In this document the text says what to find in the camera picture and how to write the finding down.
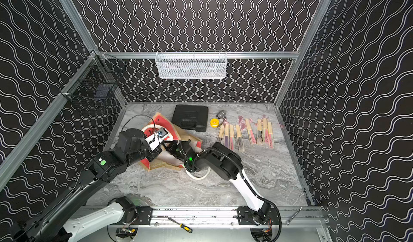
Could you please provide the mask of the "red jute tote bag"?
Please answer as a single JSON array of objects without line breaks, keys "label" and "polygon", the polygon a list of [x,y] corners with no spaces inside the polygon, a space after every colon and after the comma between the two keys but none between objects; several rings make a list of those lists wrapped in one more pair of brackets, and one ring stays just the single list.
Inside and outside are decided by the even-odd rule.
[{"label": "red jute tote bag", "polygon": [[160,129],[165,129],[168,135],[161,145],[161,153],[153,160],[143,159],[140,164],[147,170],[167,167],[177,170],[186,170],[186,173],[194,180],[203,180],[211,172],[211,168],[206,168],[206,173],[202,176],[196,176],[194,173],[202,169],[196,169],[191,165],[195,157],[202,152],[202,140],[187,133],[180,127],[173,124],[161,113],[156,113],[153,119],[142,128],[146,135],[153,135]]}]

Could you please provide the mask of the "bamboo fan purple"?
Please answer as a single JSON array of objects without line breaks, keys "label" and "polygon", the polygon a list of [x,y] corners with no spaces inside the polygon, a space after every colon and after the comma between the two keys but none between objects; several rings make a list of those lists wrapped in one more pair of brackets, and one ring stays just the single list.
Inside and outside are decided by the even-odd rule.
[{"label": "bamboo fan purple", "polygon": [[224,127],[224,146],[230,148],[230,125],[225,124]]}]

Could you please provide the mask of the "bamboo fan pink green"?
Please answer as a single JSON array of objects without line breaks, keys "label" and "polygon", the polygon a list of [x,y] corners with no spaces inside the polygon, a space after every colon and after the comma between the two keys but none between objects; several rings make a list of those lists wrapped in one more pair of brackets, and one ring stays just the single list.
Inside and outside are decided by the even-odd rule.
[{"label": "bamboo fan pink green", "polygon": [[249,138],[250,144],[255,145],[257,143],[257,141],[256,141],[255,136],[253,134],[253,130],[252,130],[252,127],[251,127],[251,122],[248,118],[245,118],[245,125],[246,125],[246,130],[247,130],[247,133],[248,133],[248,138]]}]

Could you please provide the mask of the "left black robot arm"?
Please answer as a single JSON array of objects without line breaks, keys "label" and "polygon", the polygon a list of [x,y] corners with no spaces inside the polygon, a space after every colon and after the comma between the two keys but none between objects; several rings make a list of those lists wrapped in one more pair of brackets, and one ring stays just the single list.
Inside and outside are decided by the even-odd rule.
[{"label": "left black robot arm", "polygon": [[143,159],[154,159],[169,133],[155,129],[147,137],[142,130],[127,129],[119,133],[116,146],[103,151],[86,163],[67,190],[43,211],[29,220],[20,220],[10,229],[14,242],[64,241],[70,236],[63,229],[69,218],[97,191]]}]

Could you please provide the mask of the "bamboo fan floral white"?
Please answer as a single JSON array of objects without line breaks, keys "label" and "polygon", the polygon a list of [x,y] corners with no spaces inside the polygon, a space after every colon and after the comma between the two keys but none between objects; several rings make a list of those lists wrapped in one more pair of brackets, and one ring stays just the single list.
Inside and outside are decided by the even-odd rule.
[{"label": "bamboo fan floral white", "polygon": [[221,125],[220,128],[219,128],[219,133],[218,133],[217,139],[216,139],[217,143],[220,143],[220,144],[222,143],[222,140],[224,138],[224,134],[225,134],[225,125]]}]

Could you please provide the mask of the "bamboo fan pink white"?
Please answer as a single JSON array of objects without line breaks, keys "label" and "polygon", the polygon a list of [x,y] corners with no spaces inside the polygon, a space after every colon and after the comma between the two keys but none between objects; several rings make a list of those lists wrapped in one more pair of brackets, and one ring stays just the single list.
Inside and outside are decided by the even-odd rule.
[{"label": "bamboo fan pink white", "polygon": [[266,117],[262,118],[262,128],[263,128],[263,140],[265,144],[268,144],[268,119]]}]

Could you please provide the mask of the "yellow thread seal tape spool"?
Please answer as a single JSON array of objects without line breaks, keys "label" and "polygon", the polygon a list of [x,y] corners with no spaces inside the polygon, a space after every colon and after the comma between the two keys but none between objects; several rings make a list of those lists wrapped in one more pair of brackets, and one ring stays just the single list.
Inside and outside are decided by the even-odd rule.
[{"label": "yellow thread seal tape spool", "polygon": [[219,119],[217,119],[217,118],[212,118],[212,119],[210,120],[210,126],[211,126],[212,128],[218,128],[219,125],[220,125]]}]

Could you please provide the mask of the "yellow black handled screwdriver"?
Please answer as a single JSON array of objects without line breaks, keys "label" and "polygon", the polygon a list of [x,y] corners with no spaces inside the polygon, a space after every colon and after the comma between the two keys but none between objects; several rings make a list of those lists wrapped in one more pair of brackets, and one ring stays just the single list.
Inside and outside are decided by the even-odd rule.
[{"label": "yellow black handled screwdriver", "polygon": [[170,218],[170,217],[168,218],[168,220],[175,223],[175,224],[177,224],[180,228],[184,229],[186,232],[193,233],[193,230],[190,227],[184,225],[183,223],[180,223],[180,222],[178,222],[178,221],[176,221],[176,220],[174,220],[173,218]]}]

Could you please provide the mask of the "aluminium frame corner post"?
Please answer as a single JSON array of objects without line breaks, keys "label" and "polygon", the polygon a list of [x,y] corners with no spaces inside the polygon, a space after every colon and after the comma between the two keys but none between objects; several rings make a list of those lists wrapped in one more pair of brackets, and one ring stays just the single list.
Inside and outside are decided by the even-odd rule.
[{"label": "aluminium frame corner post", "polygon": [[319,0],[317,8],[315,10],[315,13],[309,23],[309,26],[303,36],[302,42],[299,46],[298,49],[298,56],[296,59],[293,60],[293,62],[290,65],[290,68],[286,74],[286,77],[281,85],[281,88],[278,92],[278,95],[275,99],[275,107],[279,108],[280,105],[282,104],[282,101],[285,98],[285,95],[292,84],[292,81],[294,79],[294,76],[296,75],[297,71],[299,70],[300,64],[303,61],[310,45],[311,42],[321,24],[321,21],[323,20],[329,5],[332,0]]}]

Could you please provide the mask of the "bamboo fan dark floral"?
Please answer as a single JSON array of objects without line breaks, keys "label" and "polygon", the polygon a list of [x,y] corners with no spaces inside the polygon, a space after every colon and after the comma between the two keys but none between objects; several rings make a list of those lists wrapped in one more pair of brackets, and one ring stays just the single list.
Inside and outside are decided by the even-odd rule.
[{"label": "bamboo fan dark floral", "polygon": [[257,144],[261,145],[264,142],[263,138],[263,128],[262,128],[262,119],[257,119]]}]

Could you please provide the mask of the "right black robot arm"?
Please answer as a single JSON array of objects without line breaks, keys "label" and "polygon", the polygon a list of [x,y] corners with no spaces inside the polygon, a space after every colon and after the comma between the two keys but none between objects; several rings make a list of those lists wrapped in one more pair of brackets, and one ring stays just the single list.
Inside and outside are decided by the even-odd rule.
[{"label": "right black robot arm", "polygon": [[195,152],[189,142],[184,141],[170,142],[166,150],[174,158],[181,160],[190,174],[209,168],[222,179],[231,182],[249,208],[249,216],[245,218],[248,222],[254,225],[281,222],[279,209],[254,188],[244,171],[242,159],[236,152],[218,142],[202,152]]}]

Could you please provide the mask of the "bamboo fan grey floral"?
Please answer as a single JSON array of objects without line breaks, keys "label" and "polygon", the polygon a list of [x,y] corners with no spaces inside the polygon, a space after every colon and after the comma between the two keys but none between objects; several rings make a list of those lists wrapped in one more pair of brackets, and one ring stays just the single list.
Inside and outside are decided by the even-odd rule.
[{"label": "bamboo fan grey floral", "polygon": [[238,124],[236,125],[236,137],[237,137],[237,145],[238,145],[238,150],[239,152],[245,152],[245,146],[244,146],[244,138],[242,134],[242,116],[238,117]]}]

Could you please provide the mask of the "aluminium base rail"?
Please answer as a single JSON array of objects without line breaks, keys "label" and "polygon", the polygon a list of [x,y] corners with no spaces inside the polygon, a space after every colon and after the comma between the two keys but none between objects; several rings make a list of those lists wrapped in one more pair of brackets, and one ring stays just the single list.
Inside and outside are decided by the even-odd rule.
[{"label": "aluminium base rail", "polygon": [[[267,228],[269,224],[256,225],[252,212],[246,207],[138,207],[137,220],[129,225],[118,222],[114,227],[122,228],[177,228],[169,220],[193,228]],[[321,228],[323,213],[319,207],[279,207],[283,228]]]}]

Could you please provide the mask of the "black plastic tool case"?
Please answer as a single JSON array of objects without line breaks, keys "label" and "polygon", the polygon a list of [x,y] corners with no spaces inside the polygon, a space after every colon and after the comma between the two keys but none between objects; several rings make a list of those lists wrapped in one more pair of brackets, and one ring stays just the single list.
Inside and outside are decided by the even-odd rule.
[{"label": "black plastic tool case", "polygon": [[205,132],[207,130],[209,108],[203,105],[183,105],[175,107],[172,123],[184,130]]}]

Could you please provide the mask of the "bamboo fan pink stripe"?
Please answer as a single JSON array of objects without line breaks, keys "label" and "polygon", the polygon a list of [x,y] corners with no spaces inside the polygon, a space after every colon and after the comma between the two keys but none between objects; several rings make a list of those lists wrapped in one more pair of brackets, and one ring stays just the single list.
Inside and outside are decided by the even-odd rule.
[{"label": "bamboo fan pink stripe", "polygon": [[268,122],[268,136],[267,136],[267,140],[268,140],[269,148],[274,148],[272,122]]}]

